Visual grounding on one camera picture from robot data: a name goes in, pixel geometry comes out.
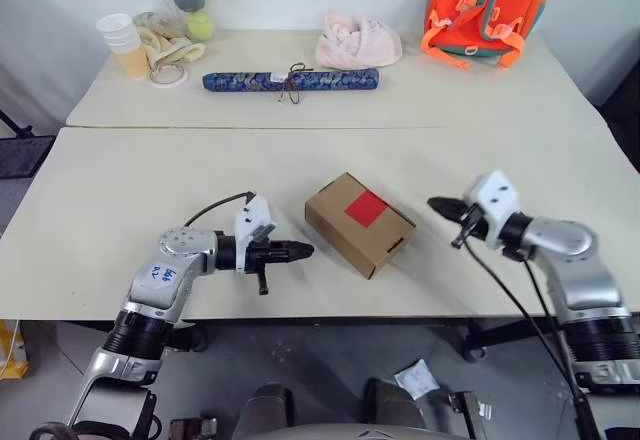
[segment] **blue patterned case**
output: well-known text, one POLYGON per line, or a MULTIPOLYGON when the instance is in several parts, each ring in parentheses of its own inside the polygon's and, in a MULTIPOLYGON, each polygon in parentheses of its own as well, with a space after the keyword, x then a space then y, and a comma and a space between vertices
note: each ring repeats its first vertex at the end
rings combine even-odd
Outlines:
MULTIPOLYGON (((202 84, 212 92, 280 92, 283 82, 271 81, 271 73, 209 73, 202 84)), ((332 72, 293 72, 291 80, 297 90, 373 90, 378 87, 378 70, 332 72)))

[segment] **handwritten label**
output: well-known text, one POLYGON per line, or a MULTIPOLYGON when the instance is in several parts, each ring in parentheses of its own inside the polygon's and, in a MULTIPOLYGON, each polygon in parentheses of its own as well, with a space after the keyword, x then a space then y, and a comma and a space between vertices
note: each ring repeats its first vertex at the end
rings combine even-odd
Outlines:
POLYGON ((283 83, 287 77, 289 76, 288 73, 284 73, 284 72, 271 72, 271 76, 269 77, 269 81, 273 82, 273 83, 283 83))
POLYGON ((154 263, 145 275, 144 284, 153 290, 166 288, 175 283, 179 273, 173 265, 154 263))

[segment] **stack of cups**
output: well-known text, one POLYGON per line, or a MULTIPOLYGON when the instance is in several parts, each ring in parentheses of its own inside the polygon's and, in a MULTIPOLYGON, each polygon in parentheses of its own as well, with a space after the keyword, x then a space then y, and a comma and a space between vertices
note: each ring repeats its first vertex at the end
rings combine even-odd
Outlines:
POLYGON ((150 73, 147 55, 131 17, 125 13, 107 15, 98 20, 96 28, 115 54, 125 72, 135 79, 147 78, 150 73))

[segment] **green ball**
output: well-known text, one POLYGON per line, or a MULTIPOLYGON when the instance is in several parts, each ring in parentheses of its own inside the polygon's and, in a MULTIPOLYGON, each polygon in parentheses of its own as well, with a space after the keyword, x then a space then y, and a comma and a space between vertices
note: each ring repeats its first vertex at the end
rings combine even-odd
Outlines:
POLYGON ((199 11, 189 14, 187 18, 187 28, 191 36, 198 41, 209 40, 213 36, 215 27, 213 20, 207 15, 207 12, 199 11))

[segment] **cardboard box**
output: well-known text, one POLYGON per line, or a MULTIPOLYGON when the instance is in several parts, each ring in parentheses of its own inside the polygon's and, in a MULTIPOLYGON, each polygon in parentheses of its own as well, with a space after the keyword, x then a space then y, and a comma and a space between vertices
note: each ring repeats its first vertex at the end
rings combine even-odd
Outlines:
POLYGON ((349 173, 307 200, 304 216, 365 278, 387 263, 416 228, 349 173))

